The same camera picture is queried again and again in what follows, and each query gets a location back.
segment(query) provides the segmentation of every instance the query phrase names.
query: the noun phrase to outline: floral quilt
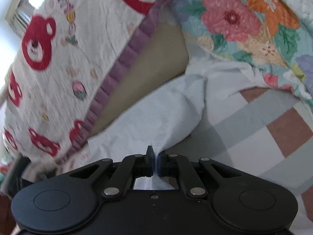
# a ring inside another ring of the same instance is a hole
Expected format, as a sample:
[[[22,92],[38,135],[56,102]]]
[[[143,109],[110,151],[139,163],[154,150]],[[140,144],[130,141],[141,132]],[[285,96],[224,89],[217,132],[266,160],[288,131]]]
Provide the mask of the floral quilt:
[[[170,7],[186,38],[256,66],[269,87],[290,90],[313,110],[312,5],[313,0],[173,0]]]

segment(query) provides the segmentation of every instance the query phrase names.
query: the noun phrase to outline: purple ruffled trim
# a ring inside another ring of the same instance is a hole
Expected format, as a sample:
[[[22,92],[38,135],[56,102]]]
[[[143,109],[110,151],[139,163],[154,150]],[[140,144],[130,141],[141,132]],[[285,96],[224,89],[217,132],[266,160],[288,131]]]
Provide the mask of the purple ruffled trim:
[[[79,134],[74,139],[74,143],[66,155],[57,160],[57,164],[62,165],[66,163],[70,156],[77,153],[86,142],[94,123],[102,112],[104,105],[108,102],[110,94],[124,78],[138,54],[142,51],[147,42],[150,40],[152,34],[155,32],[161,6],[167,4],[169,1],[171,0],[156,0],[148,15],[142,20],[141,24],[134,32],[132,38],[126,45],[120,57],[114,63],[109,74],[104,78],[101,87],[94,96],[84,120],[84,124],[82,125]]]

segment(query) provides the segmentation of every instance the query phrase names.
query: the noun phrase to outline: red bear print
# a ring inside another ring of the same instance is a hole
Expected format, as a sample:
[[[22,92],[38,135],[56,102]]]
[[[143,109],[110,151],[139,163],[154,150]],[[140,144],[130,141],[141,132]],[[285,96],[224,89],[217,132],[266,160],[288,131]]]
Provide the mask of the red bear print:
[[[46,137],[41,136],[35,132],[34,129],[29,128],[30,140],[36,148],[46,152],[52,157],[56,156],[60,149],[60,144],[48,140]]]
[[[18,146],[16,145],[15,140],[13,139],[12,134],[10,134],[10,132],[7,131],[5,128],[4,128],[4,136],[7,139],[7,142],[9,142],[10,145],[13,147],[13,149],[18,150]]]
[[[10,85],[9,85],[9,98],[13,102],[13,104],[18,107],[20,104],[20,99],[23,97],[21,88],[15,80],[15,76],[13,72],[10,75]]]
[[[0,164],[0,173],[3,175],[6,175],[10,166],[11,164],[7,164],[7,165]]]
[[[22,40],[22,50],[26,62],[37,71],[45,70],[52,55],[51,40],[55,36],[56,23],[51,17],[45,19],[34,15]]]
[[[81,120],[75,120],[74,121],[74,128],[70,130],[69,132],[69,139],[71,141],[72,144],[74,144],[75,142],[75,137],[77,136],[77,134],[79,133],[79,130],[81,128],[81,126],[84,124],[83,121]]]

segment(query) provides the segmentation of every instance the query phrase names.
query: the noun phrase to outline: blanket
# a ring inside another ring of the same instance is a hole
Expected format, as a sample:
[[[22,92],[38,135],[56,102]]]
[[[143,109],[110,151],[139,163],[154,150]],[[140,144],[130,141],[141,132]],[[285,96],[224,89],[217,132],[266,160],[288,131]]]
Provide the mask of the blanket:
[[[187,39],[256,66],[269,87],[291,91],[313,110],[312,2],[173,0],[170,7]]]
[[[79,151],[170,0],[45,0],[9,72],[10,152],[61,165]]]

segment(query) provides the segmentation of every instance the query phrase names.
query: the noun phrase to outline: orange flower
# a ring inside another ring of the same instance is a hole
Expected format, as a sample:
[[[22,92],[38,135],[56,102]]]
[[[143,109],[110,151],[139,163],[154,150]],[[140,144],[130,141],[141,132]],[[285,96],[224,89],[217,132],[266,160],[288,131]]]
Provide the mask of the orange flower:
[[[285,27],[298,29],[299,20],[295,13],[282,0],[247,0],[248,5],[255,11],[265,14],[270,35],[273,37],[278,29],[278,24]]]

